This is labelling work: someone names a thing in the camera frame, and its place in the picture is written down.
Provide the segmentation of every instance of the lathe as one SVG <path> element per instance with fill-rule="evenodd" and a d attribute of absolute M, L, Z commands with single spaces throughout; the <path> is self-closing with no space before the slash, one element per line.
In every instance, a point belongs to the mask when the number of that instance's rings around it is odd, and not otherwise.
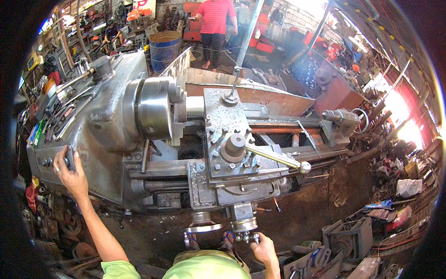
<path fill-rule="evenodd" d="M 237 78 L 233 86 L 207 84 L 188 96 L 189 53 L 153 78 L 141 52 L 90 64 L 59 89 L 76 93 L 49 117 L 37 144 L 29 140 L 33 175 L 68 195 L 52 168 L 66 144 L 69 168 L 72 152 L 80 154 L 92 198 L 125 212 L 188 209 L 185 232 L 221 228 L 210 212 L 225 211 L 237 238 L 247 240 L 257 228 L 257 202 L 280 195 L 287 177 L 310 171 L 308 162 L 348 152 L 361 123 L 353 112 L 324 111 L 322 120 L 272 114 L 268 104 L 240 100 Z M 254 95 L 257 85 L 244 82 Z M 277 89 L 268 94 L 286 96 L 291 107 L 306 99 Z"/>

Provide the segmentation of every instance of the foot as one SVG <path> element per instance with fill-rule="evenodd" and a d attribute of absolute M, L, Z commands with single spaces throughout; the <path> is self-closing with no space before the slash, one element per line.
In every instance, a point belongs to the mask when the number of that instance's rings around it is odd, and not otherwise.
<path fill-rule="evenodd" d="M 209 68 L 209 65 L 211 64 L 210 61 L 207 61 L 206 64 L 203 64 L 203 69 Z"/>
<path fill-rule="evenodd" d="M 200 250 L 198 246 L 197 236 L 194 233 L 187 233 L 187 239 L 189 239 L 189 250 Z"/>
<path fill-rule="evenodd" d="M 223 233 L 222 241 L 220 242 L 220 249 L 225 252 L 231 252 L 233 250 L 232 243 L 234 242 L 234 234 L 231 231 Z"/>

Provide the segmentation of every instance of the man in red shirt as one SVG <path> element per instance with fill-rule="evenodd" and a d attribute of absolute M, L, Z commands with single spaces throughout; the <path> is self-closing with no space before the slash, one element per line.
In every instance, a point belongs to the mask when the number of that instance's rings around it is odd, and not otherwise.
<path fill-rule="evenodd" d="M 197 15 L 191 18 L 196 21 L 203 18 L 201 40 L 206 60 L 206 64 L 203 64 L 203 69 L 211 66 L 214 72 L 217 71 L 220 49 L 225 39 L 226 15 L 231 19 L 231 23 L 234 26 L 234 35 L 236 36 L 239 32 L 237 29 L 237 14 L 230 0 L 207 0 L 198 8 Z"/>

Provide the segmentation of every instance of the bucket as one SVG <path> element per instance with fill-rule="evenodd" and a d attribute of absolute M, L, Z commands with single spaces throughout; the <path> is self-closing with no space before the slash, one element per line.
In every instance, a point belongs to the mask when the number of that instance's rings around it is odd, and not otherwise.
<path fill-rule="evenodd" d="M 155 73 L 162 73 L 180 55 L 181 36 L 177 31 L 163 31 L 150 36 L 150 58 Z"/>

